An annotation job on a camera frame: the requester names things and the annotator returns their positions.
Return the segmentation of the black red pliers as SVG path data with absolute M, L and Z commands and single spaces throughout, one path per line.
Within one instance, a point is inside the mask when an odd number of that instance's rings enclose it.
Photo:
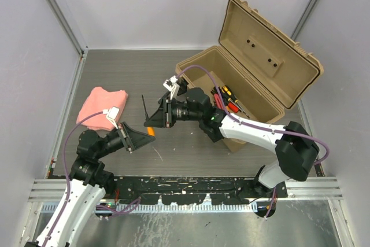
M 226 107 L 227 107 L 227 104 L 224 103 L 224 98 L 223 98 L 223 94 L 221 92 L 221 89 L 219 87 L 218 88 L 214 87 L 211 90 L 211 93 L 213 94 L 213 98 L 214 98 L 214 101 L 215 101 L 215 104 L 216 104 L 217 108 L 225 110 Z

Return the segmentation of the yellow black screwdriver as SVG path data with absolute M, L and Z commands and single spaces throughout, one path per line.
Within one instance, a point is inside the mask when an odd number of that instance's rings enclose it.
M 236 96 L 233 94 L 233 92 L 231 91 L 231 89 L 228 86 L 224 85 L 221 88 L 221 90 L 229 101 L 235 101 L 236 100 Z
M 227 100 L 227 107 L 229 108 L 230 111 L 234 113 L 242 112 L 248 119 L 250 116 L 244 112 L 232 99 Z

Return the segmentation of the orange short screwdriver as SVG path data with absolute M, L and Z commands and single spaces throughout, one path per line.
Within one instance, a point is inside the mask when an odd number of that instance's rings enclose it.
M 146 109 L 145 99 L 144 99 L 143 95 L 142 95 L 142 103 L 143 103 L 144 112 L 145 112 L 145 120 L 148 120 L 149 115 L 148 115 L 148 112 L 147 112 L 147 109 Z M 151 136 L 155 136 L 154 128 L 153 127 L 147 127 L 147 133 Z

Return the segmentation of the tan plastic tool case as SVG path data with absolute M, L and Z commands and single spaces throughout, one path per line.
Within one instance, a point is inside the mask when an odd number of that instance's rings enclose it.
M 246 1 L 228 0 L 218 44 L 177 63 L 175 72 L 207 95 L 228 86 L 250 120 L 273 124 L 324 69 Z

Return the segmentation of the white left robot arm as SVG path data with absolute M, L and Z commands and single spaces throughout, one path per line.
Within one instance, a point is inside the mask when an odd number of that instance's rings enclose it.
M 61 201 L 37 239 L 25 245 L 76 246 L 101 199 L 112 197 L 116 191 L 114 175 L 104 169 L 101 158 L 120 149 L 133 152 L 154 140 L 155 136 L 133 130 L 126 122 L 119 123 L 104 137 L 94 130 L 82 132 Z

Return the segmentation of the red handled screwdriver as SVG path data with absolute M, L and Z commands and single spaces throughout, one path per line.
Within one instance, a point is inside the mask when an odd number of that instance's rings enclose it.
M 232 104 L 232 103 L 227 104 L 227 109 L 229 111 L 232 111 L 233 113 L 238 113 L 239 112 L 239 108 L 237 106 L 235 106 L 234 104 Z

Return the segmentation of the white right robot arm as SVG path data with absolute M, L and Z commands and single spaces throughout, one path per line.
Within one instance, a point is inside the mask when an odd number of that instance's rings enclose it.
M 263 165 L 254 178 L 253 189 L 260 197 L 267 197 L 276 185 L 288 179 L 307 180 L 319 153 L 319 147 L 299 123 L 268 125 L 228 114 L 212 105 L 199 87 L 189 89 L 183 102 L 165 93 L 158 103 L 158 109 L 144 122 L 146 127 L 171 128 L 177 121 L 196 121 L 213 142 L 237 139 L 274 153 L 276 161 Z

